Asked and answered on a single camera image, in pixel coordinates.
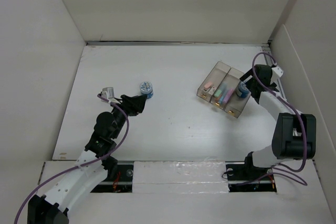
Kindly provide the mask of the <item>blue jar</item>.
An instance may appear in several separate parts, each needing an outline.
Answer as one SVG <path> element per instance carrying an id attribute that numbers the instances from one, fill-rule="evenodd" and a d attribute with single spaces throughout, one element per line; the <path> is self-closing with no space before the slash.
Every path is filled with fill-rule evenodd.
<path id="1" fill-rule="evenodd" d="M 246 98 L 249 96 L 250 91 L 247 88 L 246 84 L 244 82 L 240 82 L 236 88 L 236 94 L 240 97 L 240 98 Z"/>
<path id="2" fill-rule="evenodd" d="M 153 97 L 153 85 L 149 81 L 144 81 L 140 84 L 140 92 L 146 95 L 148 99 Z"/>

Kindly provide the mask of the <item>purple highlighter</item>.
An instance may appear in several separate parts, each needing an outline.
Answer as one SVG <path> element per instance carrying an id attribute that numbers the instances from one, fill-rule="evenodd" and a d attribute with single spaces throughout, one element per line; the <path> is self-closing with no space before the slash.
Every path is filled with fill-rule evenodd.
<path id="1" fill-rule="evenodd" d="M 228 92 L 226 93 L 226 95 L 224 96 L 224 99 L 223 99 L 224 104 L 226 104 L 230 100 L 233 92 L 234 92 L 234 89 L 228 90 Z"/>

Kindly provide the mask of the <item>green highlighter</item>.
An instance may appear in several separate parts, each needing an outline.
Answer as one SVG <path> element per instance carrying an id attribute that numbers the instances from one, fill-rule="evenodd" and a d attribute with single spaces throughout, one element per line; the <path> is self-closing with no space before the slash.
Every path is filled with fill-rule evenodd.
<path id="1" fill-rule="evenodd" d="M 216 92 L 214 93 L 214 97 L 215 97 L 215 98 L 220 97 L 221 94 L 222 94 L 222 92 L 223 92 L 223 91 L 222 91 L 221 89 L 217 89 Z"/>

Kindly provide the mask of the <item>white staples box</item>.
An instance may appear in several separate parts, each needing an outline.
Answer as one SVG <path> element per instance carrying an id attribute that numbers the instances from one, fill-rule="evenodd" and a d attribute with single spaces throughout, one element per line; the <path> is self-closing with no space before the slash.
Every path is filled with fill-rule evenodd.
<path id="1" fill-rule="evenodd" d="M 209 94 L 210 96 L 212 96 L 212 95 L 216 92 L 216 90 L 217 90 L 217 88 L 216 88 L 215 86 L 212 86 L 212 87 L 209 89 L 208 94 Z"/>

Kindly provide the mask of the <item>blue highlighter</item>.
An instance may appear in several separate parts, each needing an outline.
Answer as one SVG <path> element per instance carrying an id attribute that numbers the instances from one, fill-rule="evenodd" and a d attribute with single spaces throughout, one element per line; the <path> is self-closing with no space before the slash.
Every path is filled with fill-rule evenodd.
<path id="1" fill-rule="evenodd" d="M 219 97 L 219 99 L 218 99 L 218 101 L 219 101 L 219 103 L 222 103 L 223 102 L 223 99 L 224 99 L 224 96 L 226 95 L 226 93 L 227 93 L 227 91 L 228 91 L 228 87 L 227 87 L 227 83 L 223 83 L 222 85 L 221 85 L 221 87 L 222 87 L 222 94 L 220 95 L 220 97 Z"/>

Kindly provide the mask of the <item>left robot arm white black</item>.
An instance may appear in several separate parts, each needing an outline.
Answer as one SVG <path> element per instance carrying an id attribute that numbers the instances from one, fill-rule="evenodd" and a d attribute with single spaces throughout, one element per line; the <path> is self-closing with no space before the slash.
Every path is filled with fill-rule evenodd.
<path id="1" fill-rule="evenodd" d="M 41 186 L 60 177 L 53 188 L 42 196 L 37 190 L 25 200 L 27 223 L 69 223 L 69 213 L 102 181 L 117 175 L 118 161 L 111 155 L 120 144 L 114 140 L 123 128 L 130 127 L 129 117 L 144 110 L 146 95 L 122 95 L 116 102 L 109 100 L 112 111 L 97 116 L 89 142 L 75 165 L 45 180 Z"/>

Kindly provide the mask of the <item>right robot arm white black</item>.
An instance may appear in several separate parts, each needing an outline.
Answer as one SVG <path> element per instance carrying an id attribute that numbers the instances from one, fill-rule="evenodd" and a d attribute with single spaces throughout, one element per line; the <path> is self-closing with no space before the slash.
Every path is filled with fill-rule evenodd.
<path id="1" fill-rule="evenodd" d="M 271 145 L 245 157 L 243 173 L 250 179 L 260 175 L 262 168 L 288 160 L 301 160 L 298 170 L 302 170 L 316 154 L 316 117 L 299 112 L 282 98 L 275 84 L 282 74 L 278 66 L 255 65 L 240 78 L 242 88 L 276 120 Z"/>

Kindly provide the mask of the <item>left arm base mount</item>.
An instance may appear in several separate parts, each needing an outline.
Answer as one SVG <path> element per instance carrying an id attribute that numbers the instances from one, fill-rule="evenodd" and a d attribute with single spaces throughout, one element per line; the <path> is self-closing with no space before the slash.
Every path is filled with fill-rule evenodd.
<path id="1" fill-rule="evenodd" d="M 118 161 L 111 157 L 103 161 L 108 168 L 107 177 L 100 182 L 92 193 L 131 193 L 134 175 L 134 161 Z"/>

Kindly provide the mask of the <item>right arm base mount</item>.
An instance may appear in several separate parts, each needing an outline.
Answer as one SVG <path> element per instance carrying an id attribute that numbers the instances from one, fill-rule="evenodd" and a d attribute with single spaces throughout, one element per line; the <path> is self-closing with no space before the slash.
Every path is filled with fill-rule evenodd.
<path id="1" fill-rule="evenodd" d="M 274 176 L 267 168 L 253 165 L 252 153 L 244 161 L 225 162 L 225 167 L 222 179 L 228 182 L 230 193 L 277 192 Z"/>

